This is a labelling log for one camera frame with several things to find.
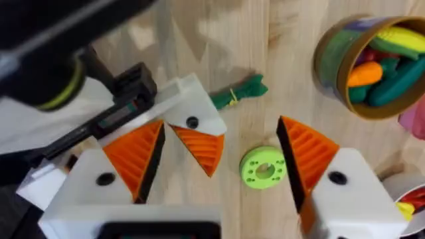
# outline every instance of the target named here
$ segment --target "hole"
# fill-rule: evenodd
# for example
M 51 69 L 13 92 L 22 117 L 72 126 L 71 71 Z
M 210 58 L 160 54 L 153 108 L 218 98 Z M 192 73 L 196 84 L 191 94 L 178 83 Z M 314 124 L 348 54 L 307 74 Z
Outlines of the hole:
M 263 163 L 257 168 L 255 174 L 259 179 L 268 179 L 273 176 L 275 170 L 273 164 Z
M 199 120 L 195 116 L 186 119 L 186 125 L 189 129 L 196 129 L 199 125 Z
M 332 181 L 332 183 L 335 183 L 337 185 L 346 185 L 347 184 L 347 176 L 345 174 L 338 172 L 338 171 L 332 171 L 328 174 L 329 179 Z
M 96 184 L 99 186 L 107 186 L 115 181 L 113 173 L 102 173 L 97 179 Z

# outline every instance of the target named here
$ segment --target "pink object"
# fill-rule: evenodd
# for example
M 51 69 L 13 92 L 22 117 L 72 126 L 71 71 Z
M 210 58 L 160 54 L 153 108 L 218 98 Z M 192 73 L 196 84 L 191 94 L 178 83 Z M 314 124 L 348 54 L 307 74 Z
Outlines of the pink object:
M 401 114 L 398 122 L 414 137 L 425 140 L 425 97 Z

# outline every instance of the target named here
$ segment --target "green toy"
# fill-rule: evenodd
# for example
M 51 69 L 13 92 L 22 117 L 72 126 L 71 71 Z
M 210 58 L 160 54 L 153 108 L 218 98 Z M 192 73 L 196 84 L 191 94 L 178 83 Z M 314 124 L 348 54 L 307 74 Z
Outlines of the green toy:
M 364 102 L 367 97 L 367 92 L 371 89 L 372 84 L 367 86 L 350 87 L 348 94 L 352 104 Z
M 371 89 L 368 95 L 368 103 L 371 106 L 383 106 L 401 96 L 409 87 L 420 79 L 425 71 L 425 56 L 417 61 L 410 61 L 398 67 L 395 76 L 389 76 L 381 80 L 376 87 Z
M 424 35 L 404 27 L 388 27 L 378 32 L 377 37 L 387 42 L 409 48 L 417 52 L 425 52 Z
M 379 64 L 382 66 L 383 77 L 393 77 L 397 74 L 396 68 L 400 62 L 399 58 L 384 58 Z
M 283 153 L 272 146 L 249 151 L 239 165 L 242 180 L 253 189 L 267 189 L 278 184 L 286 175 Z
M 264 95 L 268 91 L 268 88 L 261 83 L 262 79 L 263 75 L 255 74 L 234 88 L 229 88 L 228 90 L 210 96 L 215 108 L 221 110 L 226 106 L 237 104 L 243 98 Z
M 419 59 L 419 52 L 400 46 L 398 44 L 394 44 L 385 40 L 380 39 L 379 37 L 375 37 L 370 43 L 369 46 L 375 50 L 380 50 L 383 52 L 390 52 L 399 54 L 405 57 L 408 57 L 412 60 Z

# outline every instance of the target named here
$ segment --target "green ring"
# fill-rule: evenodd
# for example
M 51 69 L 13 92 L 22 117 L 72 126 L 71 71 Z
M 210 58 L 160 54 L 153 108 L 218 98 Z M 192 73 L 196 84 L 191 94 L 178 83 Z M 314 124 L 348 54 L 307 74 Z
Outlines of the green ring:
M 263 164 L 270 166 L 265 171 L 257 171 Z M 253 189 L 267 189 L 277 185 L 286 176 L 283 153 L 272 146 L 261 146 L 249 151 L 239 165 L 240 176 L 246 185 Z

